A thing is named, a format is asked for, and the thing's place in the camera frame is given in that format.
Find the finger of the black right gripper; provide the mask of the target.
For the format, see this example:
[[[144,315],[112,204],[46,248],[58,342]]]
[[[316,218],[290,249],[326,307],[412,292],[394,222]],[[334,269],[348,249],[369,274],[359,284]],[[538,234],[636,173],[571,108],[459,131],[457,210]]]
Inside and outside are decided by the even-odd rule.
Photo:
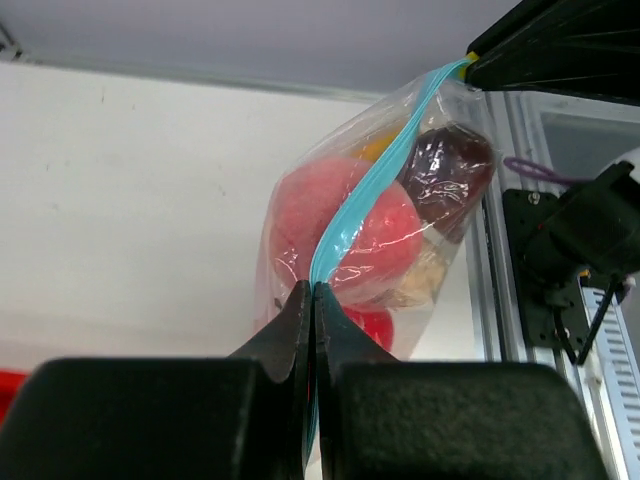
[[[639,104],[638,0],[521,1],[467,53],[477,89]]]

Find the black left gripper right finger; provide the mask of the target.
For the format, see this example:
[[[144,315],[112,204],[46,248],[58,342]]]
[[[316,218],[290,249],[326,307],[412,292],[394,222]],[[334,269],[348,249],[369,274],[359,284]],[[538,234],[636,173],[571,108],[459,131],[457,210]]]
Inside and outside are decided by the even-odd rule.
[[[404,362],[314,289],[322,472],[327,479],[604,479],[576,394],[518,362]]]

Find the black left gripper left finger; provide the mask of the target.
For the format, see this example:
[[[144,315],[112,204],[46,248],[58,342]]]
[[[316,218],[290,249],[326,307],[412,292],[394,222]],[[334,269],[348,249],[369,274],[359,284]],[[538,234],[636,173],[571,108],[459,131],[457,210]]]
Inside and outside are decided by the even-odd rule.
[[[311,443],[310,285],[227,357],[58,358],[1,428],[5,479],[300,479]]]

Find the red tomato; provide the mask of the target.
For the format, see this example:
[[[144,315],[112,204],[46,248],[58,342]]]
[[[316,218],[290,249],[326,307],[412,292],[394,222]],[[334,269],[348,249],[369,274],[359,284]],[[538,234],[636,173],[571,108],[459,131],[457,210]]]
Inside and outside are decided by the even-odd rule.
[[[387,309],[350,306],[343,308],[346,316],[358,325],[385,351],[390,352],[394,341],[394,322]]]

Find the garlic bulb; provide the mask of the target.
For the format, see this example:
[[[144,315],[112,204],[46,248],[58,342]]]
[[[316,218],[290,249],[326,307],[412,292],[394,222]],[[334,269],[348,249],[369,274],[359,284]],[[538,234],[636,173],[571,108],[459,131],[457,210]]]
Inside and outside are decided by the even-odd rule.
[[[424,239],[417,260],[400,283],[380,297],[379,303],[391,309],[432,306],[439,294],[448,266],[439,249]]]

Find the pink peach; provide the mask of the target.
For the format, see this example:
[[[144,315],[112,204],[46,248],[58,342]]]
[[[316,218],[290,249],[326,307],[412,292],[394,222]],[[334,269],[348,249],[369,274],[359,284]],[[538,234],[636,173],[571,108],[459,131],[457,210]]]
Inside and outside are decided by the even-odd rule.
[[[422,249],[408,193],[371,162],[327,156],[284,175],[263,231],[263,261],[282,288],[326,282],[344,305],[395,288]]]

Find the dark red onion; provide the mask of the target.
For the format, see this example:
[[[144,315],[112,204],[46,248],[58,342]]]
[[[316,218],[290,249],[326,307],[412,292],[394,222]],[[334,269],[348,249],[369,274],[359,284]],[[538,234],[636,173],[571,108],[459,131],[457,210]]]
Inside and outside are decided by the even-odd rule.
[[[496,154],[483,135],[449,122],[416,138],[396,180],[419,217],[447,241],[459,244],[495,164]]]

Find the clear zip top bag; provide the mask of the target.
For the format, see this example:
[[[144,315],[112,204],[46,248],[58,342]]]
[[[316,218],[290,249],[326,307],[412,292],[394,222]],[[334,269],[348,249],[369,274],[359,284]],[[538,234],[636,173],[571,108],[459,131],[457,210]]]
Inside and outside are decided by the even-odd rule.
[[[472,56],[413,80],[334,131],[275,185],[256,270],[243,470],[301,479],[319,445],[329,479],[399,479],[417,460],[410,356],[496,164],[457,118],[479,93]]]

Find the yellow orange mango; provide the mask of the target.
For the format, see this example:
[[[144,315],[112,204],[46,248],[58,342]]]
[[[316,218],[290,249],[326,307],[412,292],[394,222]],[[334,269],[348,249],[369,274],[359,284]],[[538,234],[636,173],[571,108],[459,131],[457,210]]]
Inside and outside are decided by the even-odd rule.
[[[363,142],[355,146],[349,156],[370,162],[376,162],[384,151],[391,145],[399,134],[399,130],[380,131],[368,136]]]

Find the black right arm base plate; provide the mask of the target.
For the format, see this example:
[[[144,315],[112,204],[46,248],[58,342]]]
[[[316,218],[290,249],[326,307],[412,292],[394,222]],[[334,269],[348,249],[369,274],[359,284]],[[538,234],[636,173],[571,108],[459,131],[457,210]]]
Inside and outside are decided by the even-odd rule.
[[[551,193],[502,193],[507,241],[525,344],[579,352],[589,332],[579,264],[561,250],[547,223],[558,209]]]

